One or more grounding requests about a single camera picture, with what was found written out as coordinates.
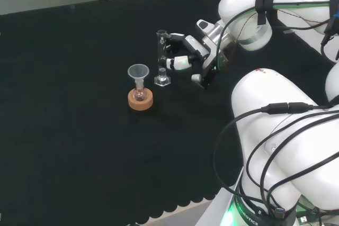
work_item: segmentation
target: black table cover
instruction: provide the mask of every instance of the black table cover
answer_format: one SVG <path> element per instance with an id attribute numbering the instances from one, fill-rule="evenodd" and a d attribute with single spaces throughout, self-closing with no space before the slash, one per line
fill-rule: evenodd
<path id="1" fill-rule="evenodd" d="M 156 31 L 201 39 L 195 23 L 218 21 L 219 2 L 111 0 L 0 17 L 1 225 L 125 226 L 212 199 L 213 142 L 233 116 L 233 87 L 255 68 L 275 69 L 326 103 L 330 66 L 281 32 L 256 52 L 238 49 L 207 91 L 189 71 L 154 85 Z M 138 63 L 150 69 L 147 113 L 127 103 L 127 69 Z M 234 133 L 217 163 L 232 185 L 242 166 Z"/>

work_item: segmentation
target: wire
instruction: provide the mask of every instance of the wire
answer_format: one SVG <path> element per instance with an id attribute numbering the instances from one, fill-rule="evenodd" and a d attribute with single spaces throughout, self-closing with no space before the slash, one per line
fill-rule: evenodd
<path id="1" fill-rule="evenodd" d="M 239 39 L 239 37 L 240 37 L 240 34 L 242 33 L 242 31 L 243 31 L 243 29 L 244 29 L 244 27 L 245 27 L 245 25 L 246 25 L 246 23 L 247 23 L 247 21 L 249 21 L 250 20 L 250 18 L 252 18 L 255 14 L 256 14 L 257 12 L 255 12 L 254 14 L 252 14 L 250 17 L 248 17 L 248 19 L 245 21 L 245 23 L 244 23 L 244 25 L 243 25 L 243 27 L 242 27 L 242 29 L 240 30 L 240 33 L 239 33 L 239 35 L 238 35 L 238 37 L 237 37 L 237 40 L 236 40 L 236 42 L 238 41 L 238 39 Z"/>
<path id="2" fill-rule="evenodd" d="M 291 16 L 294 16 L 294 17 L 297 17 L 297 18 L 300 18 L 300 19 L 302 19 L 302 20 L 304 20 L 304 21 L 320 23 L 320 21 L 310 21 L 310 20 L 304 19 L 303 17 L 300 17 L 300 16 L 295 15 L 295 14 L 292 14 L 292 13 L 285 12 L 285 11 L 280 10 L 280 9 L 278 9 L 278 11 L 280 11 L 280 12 L 282 12 L 282 13 L 286 13 L 286 14 L 291 15 Z"/>
<path id="3" fill-rule="evenodd" d="M 244 195 L 242 193 L 239 193 L 239 192 L 236 192 L 234 190 L 232 190 L 230 187 L 228 187 L 225 182 L 221 179 L 218 171 L 217 171 L 217 167 L 216 167 L 216 153 L 217 153 L 217 149 L 218 149 L 218 146 L 220 144 L 220 142 L 222 141 L 222 138 L 224 136 L 224 134 L 239 120 L 247 117 L 247 116 L 250 116 L 250 115 L 253 115 L 253 114 L 256 114 L 256 113 L 260 113 L 262 110 L 261 109 L 257 109 L 257 110 L 252 110 L 252 111 L 249 111 L 249 112 L 246 112 L 244 114 L 241 114 L 239 115 L 238 117 L 234 118 L 231 122 L 229 122 L 224 128 L 223 130 L 219 133 L 217 139 L 216 139 L 216 143 L 215 143 L 215 147 L 214 147 L 214 150 L 213 150 L 213 157 L 212 157 L 212 163 L 213 163 L 213 171 L 214 171 L 214 174 L 217 178 L 217 180 L 219 181 L 219 183 L 221 184 L 221 186 L 223 188 L 225 188 L 227 191 L 229 191 L 230 193 L 238 196 L 238 197 L 241 197 L 243 198 L 244 200 L 250 200 L 250 201 L 256 201 L 256 202 L 259 202 L 259 203 L 263 203 L 263 201 L 259 198 L 254 198 L 254 197 L 250 197 L 250 196 L 247 196 L 247 195 Z"/>
<path id="4" fill-rule="evenodd" d="M 254 8 L 248 8 L 240 13 L 238 13 L 237 15 L 235 15 L 232 19 L 229 20 L 229 22 L 227 22 L 227 24 L 225 25 L 225 27 L 223 28 L 221 34 L 220 34 L 220 37 L 219 37 L 219 40 L 218 40 L 218 44 L 217 44 L 217 54 L 216 54 L 216 58 L 217 58 L 217 69 L 220 70 L 220 66 L 219 66 L 219 51 L 220 51 L 220 45 L 221 45 L 221 39 L 222 37 L 224 36 L 224 33 L 227 29 L 227 27 L 233 22 L 235 21 L 237 18 L 239 18 L 240 16 L 244 15 L 245 13 L 248 13 L 250 11 L 254 10 Z"/>
<path id="5" fill-rule="evenodd" d="M 318 216 L 319 216 L 319 226 L 323 226 L 322 215 L 320 213 L 320 209 L 318 208 Z"/>
<path id="6" fill-rule="evenodd" d="M 317 2 L 296 2 L 296 3 L 275 3 L 273 8 L 275 9 L 280 9 L 280 8 L 307 8 L 307 7 L 321 7 L 321 6 L 328 6 L 329 5 L 329 1 L 317 1 Z M 220 70 L 220 66 L 219 66 L 219 51 L 220 51 L 220 45 L 221 45 L 221 40 L 222 37 L 224 36 L 224 33 L 226 31 L 226 29 L 228 28 L 228 26 L 235 21 L 237 18 L 239 18 L 240 16 L 251 12 L 255 10 L 254 7 L 252 8 L 248 8 L 240 13 L 238 13 L 237 15 L 235 15 L 232 19 L 229 20 L 229 22 L 227 22 L 227 24 L 225 25 L 225 27 L 223 28 L 221 35 L 219 37 L 218 40 L 218 44 L 217 44 L 217 52 L 216 52 L 216 67 L 218 70 Z"/>
<path id="7" fill-rule="evenodd" d="M 336 115 L 333 115 L 333 116 L 329 116 L 329 117 L 326 117 L 324 119 L 320 119 L 320 120 L 317 120 L 311 124 L 307 124 L 305 126 L 303 126 L 302 128 L 300 128 L 298 131 L 294 132 L 293 134 L 291 134 L 290 136 L 288 136 L 275 150 L 274 152 L 271 154 L 271 156 L 269 157 L 269 159 L 267 160 L 267 163 L 265 164 L 264 166 L 264 169 L 262 171 L 262 174 L 261 174 L 261 178 L 260 178 L 260 195 L 261 195 L 261 198 L 264 202 L 264 205 L 266 206 L 268 212 L 274 216 L 273 212 L 270 210 L 270 206 L 269 206 L 269 203 L 267 202 L 267 200 L 265 199 L 265 193 L 264 193 L 264 181 L 265 181 L 265 176 L 266 176 L 266 173 L 267 173 L 267 170 L 270 166 L 270 164 L 272 163 L 273 159 L 276 157 L 276 155 L 278 154 L 279 151 L 281 151 L 281 149 L 287 145 L 288 142 L 290 142 L 293 138 L 295 138 L 296 136 L 298 136 L 299 134 L 301 134 L 302 132 L 316 126 L 316 125 L 319 125 L 319 124 L 322 124 L 322 123 L 326 123 L 328 121 L 331 121 L 331 120 L 334 120 L 334 119 L 339 119 L 339 114 L 336 114 Z"/>
<path id="8" fill-rule="evenodd" d="M 320 51 L 321 51 L 321 53 L 322 53 L 322 57 L 323 57 L 327 62 L 329 62 L 331 65 L 337 64 L 337 62 L 334 62 L 334 61 L 330 60 L 330 59 L 328 58 L 328 56 L 325 54 L 325 51 L 324 51 L 324 45 L 321 46 Z"/>
<path id="9" fill-rule="evenodd" d="M 313 25 L 313 26 L 308 26 L 308 27 L 306 27 L 306 28 L 296 28 L 296 27 L 294 27 L 294 26 L 274 26 L 274 27 L 272 27 L 272 28 L 273 28 L 273 29 L 286 29 L 286 30 L 288 30 L 288 29 L 295 29 L 295 30 L 310 30 L 310 29 L 315 29 L 315 28 L 317 28 L 317 27 L 319 27 L 319 26 L 322 26 L 322 25 L 326 24 L 328 21 L 329 21 L 329 19 L 326 20 L 326 21 L 322 21 L 322 22 L 320 22 L 319 24 L 316 24 L 316 25 Z"/>
<path id="10" fill-rule="evenodd" d="M 269 199 L 270 199 L 270 196 L 271 196 L 272 192 L 276 188 L 278 188 L 279 186 L 281 186 L 281 185 L 283 185 L 283 184 L 285 184 L 285 183 L 287 183 L 289 181 L 292 181 L 292 180 L 294 180 L 294 179 L 296 179 L 298 177 L 302 177 L 303 175 L 306 175 L 306 174 L 312 172 L 313 170 L 316 170 L 316 169 L 320 168 L 321 166 L 324 166 L 325 164 L 329 163 L 330 161 L 333 161 L 334 159 L 336 159 L 338 157 L 339 157 L 339 152 L 331 155 L 330 157 L 326 158 L 325 160 L 322 160 L 321 162 L 319 162 L 319 163 L 317 163 L 317 164 L 315 164 L 315 165 L 313 165 L 313 166 L 311 166 L 311 167 L 309 167 L 307 169 L 304 169 L 304 170 L 302 170 L 302 171 L 300 171 L 300 172 L 298 172 L 298 173 L 296 173 L 296 174 L 294 174 L 294 175 L 292 175 L 290 177 L 285 178 L 282 181 L 277 182 L 267 192 L 267 198 L 266 199 L 268 200 L 268 203 L 270 203 Z"/>
<path id="11" fill-rule="evenodd" d="M 253 150 L 252 152 L 249 154 L 248 160 L 246 162 L 246 173 L 249 177 L 249 179 L 253 182 L 253 184 L 255 184 L 257 187 L 260 187 L 260 185 L 253 179 L 253 177 L 251 176 L 251 174 L 249 173 L 249 162 L 251 161 L 253 155 L 255 154 L 255 152 L 259 149 L 259 147 L 261 147 L 265 142 L 267 142 L 270 138 L 272 138 L 273 136 L 277 135 L 278 133 L 286 130 L 287 128 L 291 127 L 292 125 L 300 122 L 301 120 L 313 117 L 313 116 L 320 116 L 320 115 L 326 115 L 326 114 L 334 114 L 334 113 L 339 113 L 338 111 L 324 111 L 324 112 L 317 112 L 317 113 L 313 113 L 313 114 L 309 114 L 309 115 L 305 115 L 302 116 L 296 120 L 294 120 L 293 122 L 289 123 L 288 125 L 280 128 L 279 130 L 271 133 L 269 136 L 267 136 L 265 139 L 263 139 Z M 272 196 L 272 201 L 278 206 L 281 207 L 274 199 L 274 197 Z"/>

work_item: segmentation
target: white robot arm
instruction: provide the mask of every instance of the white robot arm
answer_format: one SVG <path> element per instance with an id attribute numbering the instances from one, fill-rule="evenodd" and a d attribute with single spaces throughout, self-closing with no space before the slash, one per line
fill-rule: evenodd
<path id="1" fill-rule="evenodd" d="M 310 26 L 314 26 L 324 21 L 338 22 L 339 17 L 330 15 L 328 7 L 329 0 L 273 0 L 275 9 L 288 9 L 297 16 L 304 19 Z M 238 42 L 246 50 L 257 50 L 265 46 L 271 38 L 272 28 L 268 21 L 266 24 L 258 25 L 258 17 L 253 7 L 256 0 L 221 0 L 219 4 L 219 14 L 222 21 L 216 25 L 200 20 L 197 25 L 206 35 L 203 42 L 221 41 L 221 50 L 229 45 L 229 41 Z M 305 3 L 317 3 L 316 7 L 309 8 Z M 336 12 L 339 11 L 339 1 L 337 0 Z M 226 35 L 222 35 L 222 28 L 228 24 Z M 320 25 L 315 30 L 325 35 L 324 41 L 328 41 L 336 33 L 328 32 L 327 24 Z M 217 40 L 213 33 L 218 31 Z M 326 94 L 328 100 L 336 106 L 331 111 L 339 111 L 339 64 L 335 65 L 330 71 L 326 80 Z M 247 74 L 234 88 L 232 93 L 232 108 L 234 116 L 238 117 L 243 113 L 260 109 L 271 103 L 281 102 L 303 102 L 311 105 L 316 103 L 301 91 L 295 84 L 280 75 L 274 70 L 258 69 Z M 237 122 L 237 129 L 242 145 L 244 158 L 244 174 L 242 178 L 242 191 L 245 195 L 262 198 L 260 188 L 249 178 L 246 172 L 247 160 L 254 148 L 264 138 L 272 132 L 283 128 L 296 119 L 323 110 L 314 110 L 302 114 L 278 114 L 268 115 L 259 113 L 251 115 Z M 255 180 L 260 183 L 263 169 L 269 160 L 271 154 L 279 147 L 283 140 L 293 134 L 295 131 L 313 123 L 314 121 L 324 119 L 329 115 L 318 115 L 302 120 L 279 134 L 268 139 L 260 146 L 251 159 L 248 172 Z M 277 182 L 305 170 L 316 163 L 339 152 L 339 119 L 333 119 L 326 124 L 316 125 L 305 132 L 300 133 L 290 140 L 290 142 L 277 154 L 270 164 L 266 174 L 264 187 L 270 189 Z M 304 195 L 315 206 L 324 210 L 339 209 L 339 159 L 334 159 L 324 166 L 312 171 L 309 174 L 301 176 L 291 182 L 278 187 L 273 191 L 275 201 L 284 208 L 285 211 L 295 207 L 300 195 Z M 238 225 L 246 223 L 248 225 L 258 225 L 259 218 L 246 214 L 252 211 L 251 206 L 244 202 L 240 205 L 240 199 L 237 198 L 232 206 L 237 208 L 234 218 Z M 257 207 L 261 207 L 268 212 L 266 206 L 259 202 L 253 202 Z"/>

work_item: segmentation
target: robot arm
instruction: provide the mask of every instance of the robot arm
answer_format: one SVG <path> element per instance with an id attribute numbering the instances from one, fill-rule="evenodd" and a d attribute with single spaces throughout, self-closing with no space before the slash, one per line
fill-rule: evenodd
<path id="1" fill-rule="evenodd" d="M 328 1 L 329 0 L 273 0 L 273 4 L 275 8 L 288 9 L 289 11 L 297 14 L 299 17 L 303 18 L 310 26 L 312 26 L 318 24 L 317 22 L 322 22 L 330 18 L 328 5 L 319 4 L 319 7 L 312 7 L 312 9 L 310 9 L 309 6 L 305 8 L 299 8 L 300 6 L 293 4 L 300 2 L 323 3 Z M 254 7 L 255 2 L 256 0 L 221 0 L 219 4 L 219 15 L 222 21 L 226 24 L 237 14 Z M 279 6 L 279 3 L 291 3 L 291 6 Z M 233 38 L 237 38 L 240 35 L 238 38 L 238 42 L 246 50 L 257 50 L 264 47 L 268 43 L 272 35 L 272 28 L 269 25 L 268 21 L 266 21 L 265 25 L 258 25 L 257 14 L 249 18 L 254 13 L 255 10 L 241 16 L 229 25 L 229 29 L 227 31 Z M 315 28 L 315 30 L 318 33 L 324 34 L 325 28 L 326 24 Z"/>

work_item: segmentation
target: glass funnel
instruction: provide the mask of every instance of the glass funnel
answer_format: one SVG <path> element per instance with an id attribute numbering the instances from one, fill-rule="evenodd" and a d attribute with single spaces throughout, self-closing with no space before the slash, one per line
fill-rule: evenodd
<path id="1" fill-rule="evenodd" d="M 136 88 L 133 90 L 133 99 L 136 101 L 145 101 L 148 98 L 147 90 L 144 88 L 144 78 L 148 75 L 149 69 L 143 64 L 132 65 L 127 73 L 136 81 Z"/>

